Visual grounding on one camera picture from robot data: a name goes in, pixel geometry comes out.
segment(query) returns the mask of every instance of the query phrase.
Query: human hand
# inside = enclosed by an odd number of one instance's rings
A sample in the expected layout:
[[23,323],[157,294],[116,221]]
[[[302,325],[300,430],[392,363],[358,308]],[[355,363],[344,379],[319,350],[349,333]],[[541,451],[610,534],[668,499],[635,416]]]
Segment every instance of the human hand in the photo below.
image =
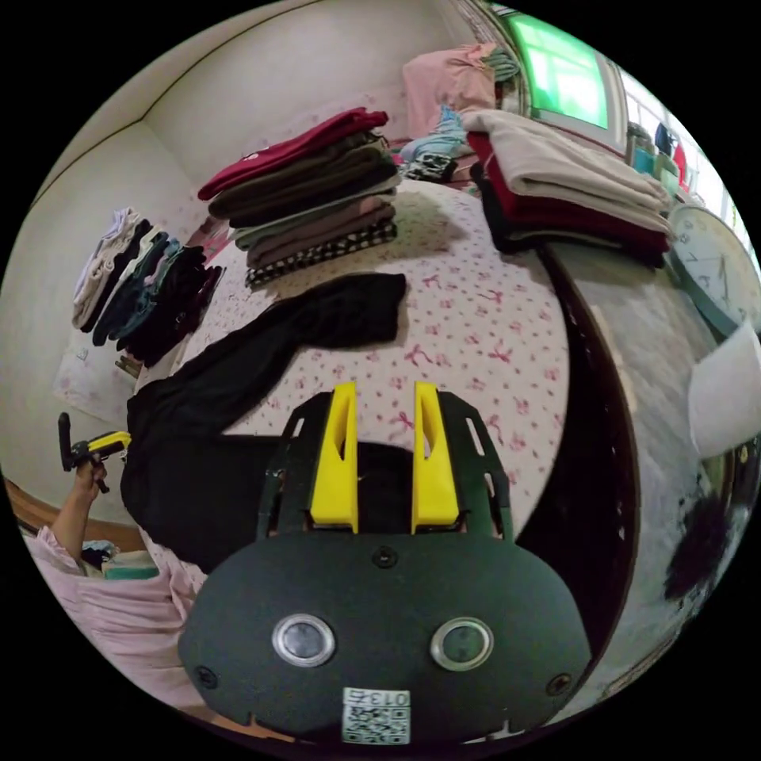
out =
[[94,465],[92,462],[83,462],[77,468],[74,478],[74,490],[89,501],[93,501],[100,491],[98,481],[103,481],[108,476],[101,463]]

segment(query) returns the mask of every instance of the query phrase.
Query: clock hand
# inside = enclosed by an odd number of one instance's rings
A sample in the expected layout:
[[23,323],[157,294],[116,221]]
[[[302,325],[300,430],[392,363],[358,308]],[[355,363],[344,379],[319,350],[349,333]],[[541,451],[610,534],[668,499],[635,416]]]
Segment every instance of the clock hand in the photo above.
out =
[[727,262],[724,256],[721,257],[721,269],[724,277],[724,302],[729,306],[729,281],[727,280]]

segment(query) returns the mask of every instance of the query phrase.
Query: white wall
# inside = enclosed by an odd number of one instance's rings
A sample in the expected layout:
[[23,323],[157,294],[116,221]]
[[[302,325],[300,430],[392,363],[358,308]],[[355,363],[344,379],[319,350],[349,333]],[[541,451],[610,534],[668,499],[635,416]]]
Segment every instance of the white wall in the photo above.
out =
[[473,39],[448,0],[321,0],[215,50],[146,122],[200,187],[252,140],[282,140],[278,129],[299,114],[369,90],[396,93],[407,61]]
[[41,195],[55,178],[93,146],[141,120],[174,82],[212,50],[266,18],[314,1],[282,0],[249,10],[206,29],[164,53],[132,77],[93,114],[55,162],[37,195]]
[[[55,399],[52,385],[71,339],[77,277],[113,210],[128,205],[177,235],[205,216],[188,178],[144,124],[93,149],[38,200],[0,289],[0,463],[6,478],[52,505],[61,504],[71,486],[60,463],[59,413],[71,415],[75,441],[108,429]],[[91,355],[96,364],[98,356],[110,370],[113,352]],[[131,522],[119,496],[120,465],[109,460],[113,488],[98,498],[94,518]]]

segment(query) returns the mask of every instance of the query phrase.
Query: pink sleeve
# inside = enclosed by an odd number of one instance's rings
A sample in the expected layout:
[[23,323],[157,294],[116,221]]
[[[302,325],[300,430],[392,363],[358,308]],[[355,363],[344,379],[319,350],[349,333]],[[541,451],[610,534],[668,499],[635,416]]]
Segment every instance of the pink sleeve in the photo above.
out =
[[77,561],[59,544],[47,526],[43,526],[34,538],[24,537],[24,539],[29,554],[43,575],[48,568],[70,576],[85,575],[77,565]]
[[195,599],[183,574],[165,570],[152,579],[89,579],[50,529],[27,538],[26,546],[61,607],[113,666],[170,706],[203,710],[177,652]]

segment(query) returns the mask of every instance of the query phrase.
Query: clock face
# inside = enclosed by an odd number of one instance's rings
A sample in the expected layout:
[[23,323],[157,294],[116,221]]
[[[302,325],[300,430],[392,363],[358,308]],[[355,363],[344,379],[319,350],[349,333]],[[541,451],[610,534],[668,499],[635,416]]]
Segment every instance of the clock face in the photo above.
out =
[[729,319],[761,331],[761,278],[732,230],[703,207],[675,209],[674,253],[697,286]]

